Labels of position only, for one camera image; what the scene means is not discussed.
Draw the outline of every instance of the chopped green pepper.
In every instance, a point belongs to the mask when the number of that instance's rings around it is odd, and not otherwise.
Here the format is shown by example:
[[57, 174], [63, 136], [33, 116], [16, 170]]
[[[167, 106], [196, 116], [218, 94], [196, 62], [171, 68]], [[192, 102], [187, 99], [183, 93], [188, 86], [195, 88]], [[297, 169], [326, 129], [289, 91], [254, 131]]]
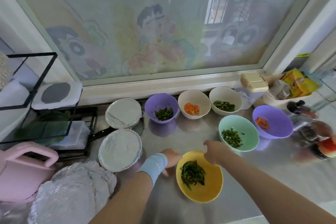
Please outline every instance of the chopped green pepper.
[[174, 116], [173, 108], [166, 107], [165, 109], [160, 109], [159, 111], [155, 111], [155, 117], [158, 120], [169, 120]]
[[231, 145], [233, 148], [239, 148], [241, 147], [242, 144], [242, 140], [238, 134], [238, 132], [231, 128], [231, 129], [227, 129], [227, 130], [223, 130], [222, 131], [222, 136], [223, 139], [229, 144]]
[[219, 110], [225, 112], [234, 112], [236, 107], [234, 104], [230, 104], [229, 102], [223, 102], [219, 100], [213, 102], [213, 105], [216, 106]]
[[200, 183], [205, 185], [204, 183], [204, 175], [206, 175], [203, 167], [197, 164], [197, 161], [188, 161], [183, 167], [181, 167], [182, 174], [181, 178], [184, 184], [187, 185], [188, 189], [191, 190], [190, 185]]

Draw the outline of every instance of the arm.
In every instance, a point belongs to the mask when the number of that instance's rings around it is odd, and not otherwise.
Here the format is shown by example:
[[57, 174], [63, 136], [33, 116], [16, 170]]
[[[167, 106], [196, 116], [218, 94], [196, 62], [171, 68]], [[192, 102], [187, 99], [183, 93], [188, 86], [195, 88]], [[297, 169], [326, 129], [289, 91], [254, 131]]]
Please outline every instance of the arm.
[[207, 140], [204, 145], [208, 147], [204, 154], [208, 162], [225, 168], [246, 190], [269, 223], [336, 223], [330, 213], [246, 163], [225, 144]]
[[[166, 168], [173, 167], [182, 158], [172, 149], [166, 149], [161, 153], [167, 157]], [[136, 173], [134, 178], [122, 186], [121, 190], [111, 201], [107, 202], [89, 224], [138, 224], [152, 188], [152, 178], [147, 173], [144, 171]]]

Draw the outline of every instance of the mint green bowl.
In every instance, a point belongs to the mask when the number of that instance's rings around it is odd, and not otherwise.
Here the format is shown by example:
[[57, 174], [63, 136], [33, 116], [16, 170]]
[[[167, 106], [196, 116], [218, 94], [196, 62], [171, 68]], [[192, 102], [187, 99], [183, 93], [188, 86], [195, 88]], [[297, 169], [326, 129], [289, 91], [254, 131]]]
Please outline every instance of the mint green bowl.
[[[225, 142], [222, 131], [227, 129], [237, 130], [241, 140], [242, 146], [239, 148], [233, 148], [227, 142]], [[259, 143], [259, 134], [254, 125], [247, 119], [238, 115], [225, 116], [218, 125], [218, 133], [222, 142], [228, 145], [233, 151], [251, 151], [257, 147]]]

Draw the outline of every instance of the yellow label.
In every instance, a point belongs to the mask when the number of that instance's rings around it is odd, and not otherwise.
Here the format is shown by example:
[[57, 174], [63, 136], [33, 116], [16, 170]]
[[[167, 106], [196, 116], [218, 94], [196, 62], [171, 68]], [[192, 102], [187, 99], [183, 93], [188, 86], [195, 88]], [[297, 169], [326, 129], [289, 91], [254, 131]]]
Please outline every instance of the yellow label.
[[300, 53], [298, 55], [296, 55], [297, 58], [301, 58], [301, 57], [308, 57], [310, 55], [309, 52], [306, 52], [306, 53]]

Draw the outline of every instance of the chopped carrot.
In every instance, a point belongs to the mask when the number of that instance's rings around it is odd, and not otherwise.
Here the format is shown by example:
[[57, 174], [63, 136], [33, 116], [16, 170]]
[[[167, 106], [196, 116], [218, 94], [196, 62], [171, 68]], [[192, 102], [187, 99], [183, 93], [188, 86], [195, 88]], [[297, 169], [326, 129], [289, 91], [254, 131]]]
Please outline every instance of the chopped carrot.
[[267, 123], [267, 120], [265, 120], [265, 119], [263, 119], [263, 118], [261, 118], [261, 117], [258, 117], [258, 118], [255, 120], [255, 123], [256, 123], [259, 127], [261, 127], [262, 129], [264, 129], [264, 130], [270, 128], [269, 125], [268, 125], [268, 123]]
[[193, 105], [192, 103], [186, 103], [184, 111], [190, 115], [200, 114], [200, 107], [198, 105]]

